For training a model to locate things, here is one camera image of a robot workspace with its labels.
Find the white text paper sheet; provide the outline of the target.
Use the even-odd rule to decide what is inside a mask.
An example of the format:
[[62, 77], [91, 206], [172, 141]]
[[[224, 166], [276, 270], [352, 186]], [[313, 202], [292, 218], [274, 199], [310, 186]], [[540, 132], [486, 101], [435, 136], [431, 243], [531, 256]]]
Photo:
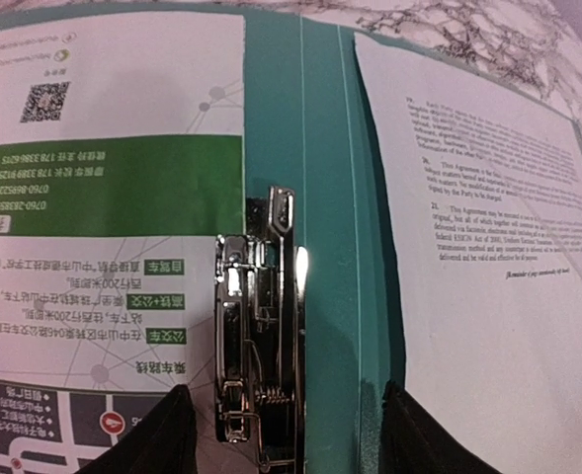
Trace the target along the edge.
[[582, 147], [573, 122], [359, 34], [397, 258], [405, 387], [504, 473], [582, 473]]

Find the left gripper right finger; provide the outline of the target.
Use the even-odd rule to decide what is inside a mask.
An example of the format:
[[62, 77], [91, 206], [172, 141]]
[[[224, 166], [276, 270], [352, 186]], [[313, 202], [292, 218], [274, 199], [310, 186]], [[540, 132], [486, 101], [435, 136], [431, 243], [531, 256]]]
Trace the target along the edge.
[[385, 385], [378, 456], [380, 473], [498, 474], [462, 446], [404, 388]]

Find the metal folder clip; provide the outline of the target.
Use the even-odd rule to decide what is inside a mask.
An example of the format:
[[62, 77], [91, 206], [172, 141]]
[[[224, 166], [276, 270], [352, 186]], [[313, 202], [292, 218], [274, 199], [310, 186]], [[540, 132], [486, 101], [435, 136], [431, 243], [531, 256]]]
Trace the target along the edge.
[[307, 252], [294, 242], [295, 193], [246, 203], [245, 232], [215, 241], [215, 430], [254, 442], [262, 473], [305, 470]]

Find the teal file folder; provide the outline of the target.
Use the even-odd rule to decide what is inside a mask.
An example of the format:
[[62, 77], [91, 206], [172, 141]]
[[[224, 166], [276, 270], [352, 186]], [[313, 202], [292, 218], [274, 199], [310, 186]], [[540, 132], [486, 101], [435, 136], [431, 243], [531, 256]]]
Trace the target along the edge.
[[140, 12], [244, 19], [243, 226], [220, 235], [245, 232], [248, 199], [267, 198], [272, 186], [294, 191], [294, 242], [308, 261], [302, 473], [380, 473], [383, 392], [390, 380], [406, 390], [405, 345], [384, 172], [355, 37], [458, 65], [400, 40], [230, 7], [63, 8], [0, 20], [0, 31]]

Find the green map flyer sheet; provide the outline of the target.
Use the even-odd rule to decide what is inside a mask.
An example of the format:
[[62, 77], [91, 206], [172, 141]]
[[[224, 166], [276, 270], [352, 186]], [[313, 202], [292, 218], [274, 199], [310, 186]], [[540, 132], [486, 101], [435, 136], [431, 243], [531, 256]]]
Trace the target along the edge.
[[237, 15], [0, 31], [0, 473], [72, 473], [177, 384], [214, 429], [214, 243], [243, 226]]

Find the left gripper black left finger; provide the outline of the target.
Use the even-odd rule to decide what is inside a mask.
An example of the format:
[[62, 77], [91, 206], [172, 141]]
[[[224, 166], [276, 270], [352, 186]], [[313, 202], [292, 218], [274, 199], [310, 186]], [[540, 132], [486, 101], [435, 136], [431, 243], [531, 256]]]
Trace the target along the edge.
[[114, 447], [80, 474], [194, 474], [197, 419], [191, 393], [180, 384]]

